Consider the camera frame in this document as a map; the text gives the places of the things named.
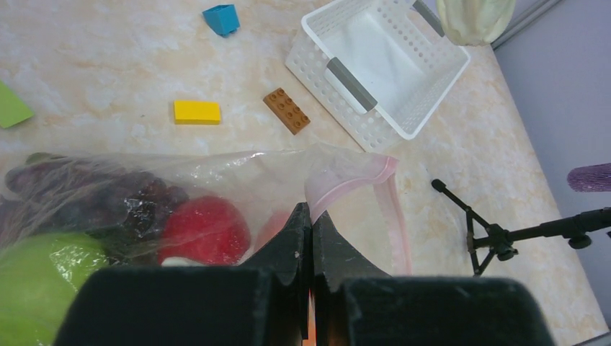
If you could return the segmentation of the clear zip top bag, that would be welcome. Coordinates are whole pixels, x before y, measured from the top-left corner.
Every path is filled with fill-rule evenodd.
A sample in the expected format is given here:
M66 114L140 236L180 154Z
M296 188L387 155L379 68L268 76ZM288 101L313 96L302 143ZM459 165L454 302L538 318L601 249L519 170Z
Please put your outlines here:
M85 280L109 266L238 265L298 203L326 211L391 274L409 274L395 158L328 145L213 156L1 160L1 343L51 345Z

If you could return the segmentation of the red apple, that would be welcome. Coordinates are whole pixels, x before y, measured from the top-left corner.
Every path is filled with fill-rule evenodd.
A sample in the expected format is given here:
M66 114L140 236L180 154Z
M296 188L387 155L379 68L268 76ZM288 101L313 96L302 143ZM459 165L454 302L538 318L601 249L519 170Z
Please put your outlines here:
M184 257L204 265L234 265L249 250L251 233L240 210L212 195L182 203L161 233L158 263Z

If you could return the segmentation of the green lettuce leaf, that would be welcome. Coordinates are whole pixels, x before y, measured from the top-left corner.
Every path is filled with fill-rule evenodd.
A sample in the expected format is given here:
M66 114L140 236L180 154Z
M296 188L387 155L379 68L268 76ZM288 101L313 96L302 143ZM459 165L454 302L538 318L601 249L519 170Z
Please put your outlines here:
M458 46L483 46L497 39L509 25L515 0L437 0L442 29Z

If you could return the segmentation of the orange mini pumpkin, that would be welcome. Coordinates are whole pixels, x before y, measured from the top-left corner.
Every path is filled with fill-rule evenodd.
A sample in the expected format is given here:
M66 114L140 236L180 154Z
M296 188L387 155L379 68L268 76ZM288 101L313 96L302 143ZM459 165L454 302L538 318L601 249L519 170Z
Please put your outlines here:
M315 301L312 292L308 295L308 337L302 341L302 346L316 346Z

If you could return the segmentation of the green lime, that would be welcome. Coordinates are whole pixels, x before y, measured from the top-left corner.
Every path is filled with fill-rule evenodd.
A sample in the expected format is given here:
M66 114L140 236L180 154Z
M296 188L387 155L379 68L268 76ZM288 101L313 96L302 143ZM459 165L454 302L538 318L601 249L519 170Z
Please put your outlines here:
M1 344L51 345L89 276L109 262L86 234L43 234L1 251Z

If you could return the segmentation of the dark red grape bunch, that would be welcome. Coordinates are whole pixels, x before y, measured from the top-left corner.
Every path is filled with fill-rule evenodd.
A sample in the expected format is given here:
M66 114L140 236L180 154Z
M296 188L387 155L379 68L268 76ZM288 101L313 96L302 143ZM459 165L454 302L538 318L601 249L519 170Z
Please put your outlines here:
M4 176L1 246L28 236L83 233L112 265L153 265L169 216L187 192L113 161L34 153Z

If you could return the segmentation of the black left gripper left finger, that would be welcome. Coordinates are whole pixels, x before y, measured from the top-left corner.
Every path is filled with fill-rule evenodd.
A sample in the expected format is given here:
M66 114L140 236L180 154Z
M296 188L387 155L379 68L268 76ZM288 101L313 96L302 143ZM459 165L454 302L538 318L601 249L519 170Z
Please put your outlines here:
M256 340L308 338L312 226L307 203L298 203L280 231L239 265L263 272L255 294Z

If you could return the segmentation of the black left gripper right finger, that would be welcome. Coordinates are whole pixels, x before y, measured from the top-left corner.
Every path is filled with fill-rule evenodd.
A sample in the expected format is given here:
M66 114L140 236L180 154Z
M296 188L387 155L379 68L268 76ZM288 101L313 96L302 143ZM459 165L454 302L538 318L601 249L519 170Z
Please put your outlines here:
M348 279L387 278L336 229L328 212L312 225L313 309L317 345L353 345L351 312L342 284Z

